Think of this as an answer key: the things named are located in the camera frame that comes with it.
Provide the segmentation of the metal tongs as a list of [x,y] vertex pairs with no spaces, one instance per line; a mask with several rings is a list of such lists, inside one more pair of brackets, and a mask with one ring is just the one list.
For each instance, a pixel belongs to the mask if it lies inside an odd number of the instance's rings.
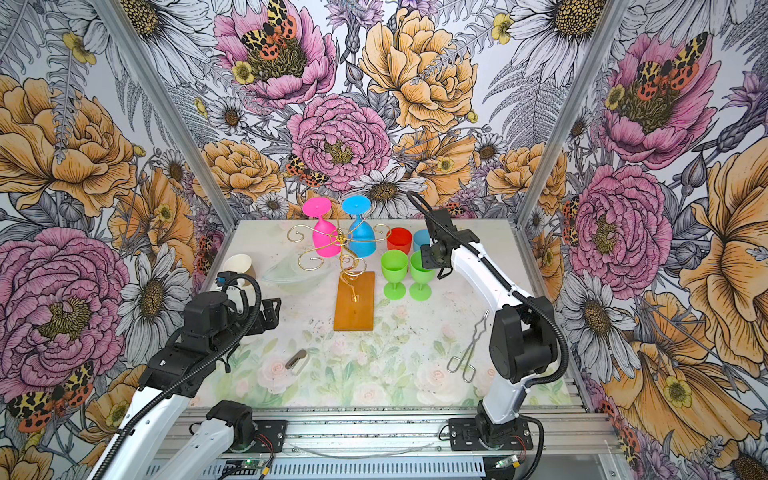
[[474,324],[470,342],[462,355],[452,356],[447,363],[447,371],[449,373],[461,372],[462,380],[465,383],[471,384],[475,378],[476,368],[472,365],[471,360],[482,335],[487,330],[489,316],[490,310],[486,309],[481,318]]

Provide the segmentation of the green wine glass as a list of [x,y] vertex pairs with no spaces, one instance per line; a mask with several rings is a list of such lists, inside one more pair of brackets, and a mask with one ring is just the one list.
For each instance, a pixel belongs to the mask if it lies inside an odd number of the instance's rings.
[[435,272],[427,269],[423,265],[422,254],[415,252],[410,257],[410,273],[413,284],[409,289],[409,294],[416,301],[427,301],[432,295],[432,289],[429,283],[434,279]]
[[408,256],[399,250],[390,250],[381,257],[381,271],[386,280],[383,293],[389,300],[400,300],[406,294],[403,284],[408,272]]

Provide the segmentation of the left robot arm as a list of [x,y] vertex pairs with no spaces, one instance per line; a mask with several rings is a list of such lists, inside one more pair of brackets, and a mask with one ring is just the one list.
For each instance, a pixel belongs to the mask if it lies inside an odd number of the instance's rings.
[[[150,359],[91,478],[144,478],[171,427],[217,364],[227,363],[245,337],[279,325],[281,299],[263,298],[252,276],[224,271],[218,274],[217,285],[186,304],[182,326]],[[249,447],[256,436],[251,408],[221,401],[157,476],[192,479],[231,447]]]

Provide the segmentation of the pink wine glass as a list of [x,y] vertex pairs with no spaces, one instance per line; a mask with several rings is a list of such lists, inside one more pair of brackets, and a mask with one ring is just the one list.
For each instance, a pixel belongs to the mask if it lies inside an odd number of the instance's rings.
[[302,212],[316,219],[312,228],[312,240],[316,253],[322,258],[335,257],[341,253],[341,244],[338,241],[338,228],[325,216],[332,212],[332,202],[325,197],[308,199]]

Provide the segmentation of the brown paper cup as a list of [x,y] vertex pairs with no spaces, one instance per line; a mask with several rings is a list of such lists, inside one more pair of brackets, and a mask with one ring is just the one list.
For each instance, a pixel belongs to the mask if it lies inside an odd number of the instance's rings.
[[227,258],[221,267],[222,271],[231,271],[256,278],[253,260],[248,254],[235,254]]

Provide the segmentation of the small metal carabiner clip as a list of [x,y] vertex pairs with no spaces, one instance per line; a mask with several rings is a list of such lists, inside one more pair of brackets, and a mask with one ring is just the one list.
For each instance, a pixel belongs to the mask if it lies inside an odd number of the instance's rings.
[[286,363],[285,369],[293,376],[299,376],[309,362],[307,349],[297,351]]

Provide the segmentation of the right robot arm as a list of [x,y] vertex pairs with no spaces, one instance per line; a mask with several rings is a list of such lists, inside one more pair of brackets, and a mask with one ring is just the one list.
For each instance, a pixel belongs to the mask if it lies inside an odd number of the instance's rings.
[[440,279],[460,274],[487,302],[492,315],[488,351],[496,377],[478,405],[480,440],[501,446],[524,432],[533,420],[521,413],[533,387],[560,380],[570,353],[552,303],[515,284],[491,259],[479,237],[460,230],[445,209],[433,209],[420,195],[410,203],[423,216],[430,244],[421,248],[422,265]]

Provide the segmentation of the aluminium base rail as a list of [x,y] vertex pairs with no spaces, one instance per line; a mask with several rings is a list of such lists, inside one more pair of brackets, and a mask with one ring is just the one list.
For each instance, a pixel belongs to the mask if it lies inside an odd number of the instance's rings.
[[503,440],[483,441],[472,408],[257,409],[269,440],[224,453],[200,473],[217,479],[274,461],[270,479],[629,479],[604,414],[580,405],[526,406]]

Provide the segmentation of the blue wine glass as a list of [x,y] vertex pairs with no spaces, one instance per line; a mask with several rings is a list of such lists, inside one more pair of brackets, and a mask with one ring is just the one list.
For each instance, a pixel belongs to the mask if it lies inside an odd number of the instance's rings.
[[366,221],[371,201],[362,195],[355,195],[342,202],[342,209],[353,218],[348,230],[348,248],[359,258],[367,258],[376,251],[376,237],[373,228]]
[[418,230],[413,234],[413,251],[420,252],[423,246],[431,245],[431,237],[427,229]]

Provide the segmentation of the red wine glass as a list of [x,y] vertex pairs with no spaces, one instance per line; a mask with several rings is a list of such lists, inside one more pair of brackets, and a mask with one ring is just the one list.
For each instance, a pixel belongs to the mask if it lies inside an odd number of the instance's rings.
[[409,255],[412,249],[413,236],[410,230],[395,227],[390,230],[386,243],[388,251],[400,251]]

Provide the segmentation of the floral table mat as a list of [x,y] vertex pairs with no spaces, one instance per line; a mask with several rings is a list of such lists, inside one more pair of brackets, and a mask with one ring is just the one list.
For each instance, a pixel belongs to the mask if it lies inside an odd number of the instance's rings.
[[[472,407],[496,377],[488,338],[471,360],[471,384],[447,363],[470,342],[478,307],[434,319],[428,303],[382,300],[371,332],[336,332],[331,317],[291,310],[280,326],[248,338],[231,359],[232,370],[211,374],[194,407],[234,400],[255,409]],[[300,349],[309,362],[299,376],[285,363]]]

